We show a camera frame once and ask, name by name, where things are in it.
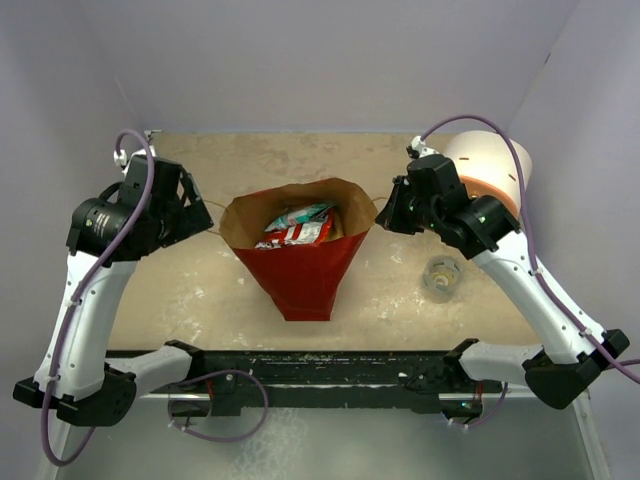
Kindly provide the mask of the red chips bag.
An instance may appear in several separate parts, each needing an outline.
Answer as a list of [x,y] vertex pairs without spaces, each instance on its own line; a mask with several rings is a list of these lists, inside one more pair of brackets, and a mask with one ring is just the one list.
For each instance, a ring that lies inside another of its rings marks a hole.
[[331,208],[323,222],[308,222],[285,230],[265,232],[255,248],[278,249],[288,246],[318,245],[327,240],[331,227]]

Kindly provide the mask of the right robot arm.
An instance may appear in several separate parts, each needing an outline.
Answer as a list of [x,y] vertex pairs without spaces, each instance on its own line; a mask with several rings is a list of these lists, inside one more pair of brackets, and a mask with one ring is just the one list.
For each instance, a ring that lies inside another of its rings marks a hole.
[[518,220],[493,196],[470,198],[454,162],[441,154],[412,160],[394,178],[376,222],[394,233],[435,232],[501,288],[538,336],[532,346],[464,341],[444,369],[456,391],[485,380],[523,385],[564,409],[629,346],[621,330],[590,319],[553,279],[540,285]]

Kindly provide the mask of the yellow snack packet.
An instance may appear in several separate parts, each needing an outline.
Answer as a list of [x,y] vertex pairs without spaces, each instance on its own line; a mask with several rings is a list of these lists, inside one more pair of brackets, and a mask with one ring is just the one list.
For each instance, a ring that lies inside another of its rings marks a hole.
[[335,241],[344,236],[344,227],[341,215],[337,208],[331,210],[331,227],[327,236],[327,241]]

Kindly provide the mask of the white cylinder toy drum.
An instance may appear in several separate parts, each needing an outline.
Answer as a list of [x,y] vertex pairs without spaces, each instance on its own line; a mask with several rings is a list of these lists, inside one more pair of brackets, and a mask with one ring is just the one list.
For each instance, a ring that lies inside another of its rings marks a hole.
[[512,153],[497,133],[474,130],[458,134],[443,155],[454,162],[470,197],[493,196],[519,217],[519,177]]

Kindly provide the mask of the clear tape roll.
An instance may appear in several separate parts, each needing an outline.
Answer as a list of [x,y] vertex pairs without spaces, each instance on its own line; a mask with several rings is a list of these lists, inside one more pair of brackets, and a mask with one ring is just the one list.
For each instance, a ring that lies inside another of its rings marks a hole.
[[428,296],[437,303],[451,300],[459,289],[463,278],[463,268],[452,256],[432,257],[422,273],[422,280]]

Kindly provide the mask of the metal corner bracket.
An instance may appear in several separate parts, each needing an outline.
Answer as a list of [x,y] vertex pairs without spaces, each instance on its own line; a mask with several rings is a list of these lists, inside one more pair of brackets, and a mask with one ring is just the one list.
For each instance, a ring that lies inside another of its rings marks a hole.
[[158,129],[144,131],[144,135],[146,137],[147,143],[149,144],[150,149],[152,151],[155,151],[154,140],[160,133],[161,133],[161,130],[158,130]]

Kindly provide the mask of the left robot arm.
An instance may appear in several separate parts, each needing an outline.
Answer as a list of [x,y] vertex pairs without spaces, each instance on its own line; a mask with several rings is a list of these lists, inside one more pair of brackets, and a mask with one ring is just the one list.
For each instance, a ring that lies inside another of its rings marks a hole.
[[142,201],[146,175],[146,159],[134,156],[123,181],[73,212],[67,280],[54,330],[65,338],[51,340],[36,373],[14,387],[15,400],[51,408],[73,426],[114,426],[143,395],[172,383],[194,392],[205,382],[203,352],[178,340],[137,357],[107,356],[116,313],[138,262],[213,225],[192,175],[179,163],[157,158],[141,216],[109,251]]

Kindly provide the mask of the teal snack packet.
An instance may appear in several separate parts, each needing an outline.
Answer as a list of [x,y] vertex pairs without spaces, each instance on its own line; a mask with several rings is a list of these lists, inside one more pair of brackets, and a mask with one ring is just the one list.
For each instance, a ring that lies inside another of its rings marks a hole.
[[323,222],[332,204],[317,203],[302,208],[293,209],[275,218],[265,229],[265,232],[285,230],[308,222]]

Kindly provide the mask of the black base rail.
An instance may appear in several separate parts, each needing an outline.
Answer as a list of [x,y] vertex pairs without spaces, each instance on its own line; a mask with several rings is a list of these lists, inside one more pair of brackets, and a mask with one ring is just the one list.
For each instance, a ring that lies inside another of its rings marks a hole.
[[213,416],[244,408],[402,409],[419,414],[481,412],[497,381],[474,381],[444,351],[204,350],[189,384],[153,388],[172,400],[212,401]]

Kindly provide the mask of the red paper bag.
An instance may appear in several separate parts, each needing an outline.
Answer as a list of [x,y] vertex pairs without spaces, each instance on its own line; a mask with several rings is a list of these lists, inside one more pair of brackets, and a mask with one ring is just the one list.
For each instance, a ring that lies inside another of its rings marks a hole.
[[[338,209],[344,236],[318,245],[260,250],[255,245],[278,216],[317,203]],[[287,321],[328,321],[340,282],[378,214],[359,185],[339,178],[294,183],[234,198],[219,234]]]

